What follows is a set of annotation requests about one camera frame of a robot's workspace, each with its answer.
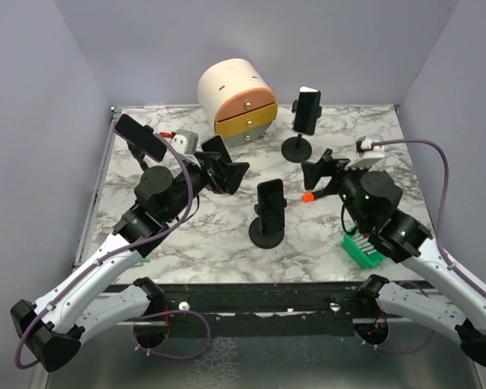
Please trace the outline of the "black round-base phone stand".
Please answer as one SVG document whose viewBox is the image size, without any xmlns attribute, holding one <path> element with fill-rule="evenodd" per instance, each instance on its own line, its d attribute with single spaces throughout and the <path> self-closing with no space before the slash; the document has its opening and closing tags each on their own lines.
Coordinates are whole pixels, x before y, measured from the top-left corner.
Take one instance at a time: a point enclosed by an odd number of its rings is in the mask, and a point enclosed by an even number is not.
<svg viewBox="0 0 486 389">
<path fill-rule="evenodd" d="M 283 199 L 276 206 L 254 206 L 256 217 L 249 225 L 249 238 L 262 249 L 272 249 L 284 239 L 285 212 L 287 203 Z"/>
</svg>

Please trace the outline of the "purple-edged black phone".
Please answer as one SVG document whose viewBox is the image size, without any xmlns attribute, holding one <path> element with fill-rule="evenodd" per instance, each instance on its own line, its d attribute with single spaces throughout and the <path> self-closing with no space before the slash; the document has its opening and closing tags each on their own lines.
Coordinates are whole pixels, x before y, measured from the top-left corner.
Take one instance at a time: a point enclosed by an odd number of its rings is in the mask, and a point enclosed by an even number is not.
<svg viewBox="0 0 486 389">
<path fill-rule="evenodd" d="M 159 140 L 155 135 L 151 139 L 141 128 L 138 122 L 128 114 L 122 114 L 114 126 L 114 132 L 126 142 L 131 141 L 136 146 L 142 148 L 146 156 L 156 162 L 161 162 L 167 152 L 164 141 Z"/>
</svg>

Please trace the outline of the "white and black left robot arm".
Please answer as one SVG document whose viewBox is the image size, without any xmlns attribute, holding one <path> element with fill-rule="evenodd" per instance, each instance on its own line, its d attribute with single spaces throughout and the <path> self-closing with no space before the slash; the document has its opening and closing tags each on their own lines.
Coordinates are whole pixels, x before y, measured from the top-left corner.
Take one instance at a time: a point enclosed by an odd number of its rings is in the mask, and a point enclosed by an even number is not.
<svg viewBox="0 0 486 389">
<path fill-rule="evenodd" d="M 194 157 L 177 160 L 181 168 L 177 176 L 161 165 L 147 169 L 135 187 L 134 205 L 97 251 L 42 297 L 21 299 L 11 307 L 19 337 L 17 368 L 33 366 L 21 361 L 23 349 L 28 348 L 36 363 L 54 372 L 102 331 L 130 318 L 151 320 L 164 313 L 164 292 L 147 277 L 117 296 L 103 301 L 98 297 L 186 222 L 202 190 L 233 195 L 249 170 L 249 163 L 225 160 L 218 152 L 198 152 Z"/>
</svg>

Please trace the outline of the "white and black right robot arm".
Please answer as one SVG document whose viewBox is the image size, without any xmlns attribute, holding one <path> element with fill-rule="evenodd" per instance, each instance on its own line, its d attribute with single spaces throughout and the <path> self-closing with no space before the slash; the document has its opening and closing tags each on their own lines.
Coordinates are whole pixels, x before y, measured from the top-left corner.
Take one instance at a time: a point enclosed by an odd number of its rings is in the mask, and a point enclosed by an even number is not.
<svg viewBox="0 0 486 389">
<path fill-rule="evenodd" d="M 329 177 L 325 195 L 338 196 L 357 231 L 377 252 L 428 281 L 447 302 L 412 293 L 379 276 L 370 276 L 356 296 L 366 317 L 395 314 L 447 336 L 474 362 L 486 367 L 486 284 L 442 248 L 429 229 L 399 210 L 403 195 L 386 171 L 365 158 L 335 159 L 326 150 L 316 163 L 301 168 L 312 190 Z"/>
</svg>

